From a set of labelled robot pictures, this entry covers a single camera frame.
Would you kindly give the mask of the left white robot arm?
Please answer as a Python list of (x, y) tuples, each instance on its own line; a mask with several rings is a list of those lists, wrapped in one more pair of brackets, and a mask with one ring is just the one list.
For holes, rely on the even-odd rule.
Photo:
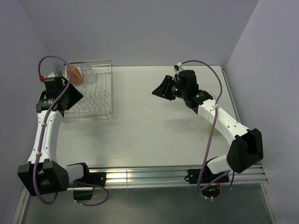
[(44, 80), (45, 90), (36, 104), (38, 126), (36, 138), (27, 164), (18, 167), (18, 176), (31, 196), (67, 190), (75, 181), (79, 186), (90, 183), (91, 174), (86, 163), (62, 167), (57, 162), (57, 139), (65, 111), (82, 97), (64, 77)]

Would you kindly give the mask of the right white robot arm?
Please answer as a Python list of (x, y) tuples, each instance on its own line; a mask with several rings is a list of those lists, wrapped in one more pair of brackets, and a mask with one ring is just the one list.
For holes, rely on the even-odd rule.
[(227, 155), (209, 160), (207, 168), (202, 170), (207, 182), (230, 170), (240, 174), (263, 159), (261, 132), (239, 123), (218, 105), (212, 95), (199, 89), (193, 70), (183, 70), (174, 77), (165, 76), (152, 94), (167, 100), (183, 99), (188, 108), (213, 124), (227, 140), (230, 145)]

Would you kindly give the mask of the clear plastic cup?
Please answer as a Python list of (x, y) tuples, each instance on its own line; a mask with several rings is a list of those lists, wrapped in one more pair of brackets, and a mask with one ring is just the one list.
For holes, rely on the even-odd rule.
[(214, 100), (216, 100), (216, 96), (213, 94), (213, 93), (211, 93), (211, 92), (207, 92)]
[(96, 73), (92, 69), (92, 66), (88, 63), (84, 63), (80, 66), (82, 75), (84, 76), (84, 82), (86, 84), (92, 84), (96, 79)]

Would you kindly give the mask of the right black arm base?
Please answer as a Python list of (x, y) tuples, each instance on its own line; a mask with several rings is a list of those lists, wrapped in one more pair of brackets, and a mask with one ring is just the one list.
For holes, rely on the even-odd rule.
[[(201, 169), (189, 169), (187, 170), (188, 175), (184, 177), (184, 180), (188, 182), (189, 184), (197, 184), (199, 174)], [(211, 171), (208, 168), (205, 168), (203, 171), (203, 175), (201, 178), (201, 184), (208, 184), (211, 181), (213, 181), (215, 178), (221, 176), (224, 174), (224, 172), (219, 174), (212, 174)], [(217, 197), (221, 193), (221, 183), (227, 183), (229, 182), (229, 176), (226, 174), (221, 179), (217, 180), (215, 183), (213, 183), (211, 186), (206, 188), (202, 194), (208, 198)]]

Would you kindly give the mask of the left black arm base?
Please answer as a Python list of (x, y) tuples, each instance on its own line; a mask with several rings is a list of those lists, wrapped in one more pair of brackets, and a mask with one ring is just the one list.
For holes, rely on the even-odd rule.
[(69, 187), (73, 188), (73, 199), (76, 201), (89, 201), (94, 196), (95, 187), (99, 185), (105, 187), (106, 173), (105, 172), (92, 172), (85, 180), (77, 180), (75, 183), (70, 184)]

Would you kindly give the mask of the orange ceramic mug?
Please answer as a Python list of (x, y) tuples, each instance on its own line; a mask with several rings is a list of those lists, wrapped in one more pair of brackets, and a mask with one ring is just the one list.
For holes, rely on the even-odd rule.
[(78, 85), (83, 83), (83, 76), (79, 72), (76, 66), (70, 65), (70, 67), (66, 67), (67, 77), (71, 81), (72, 84)]

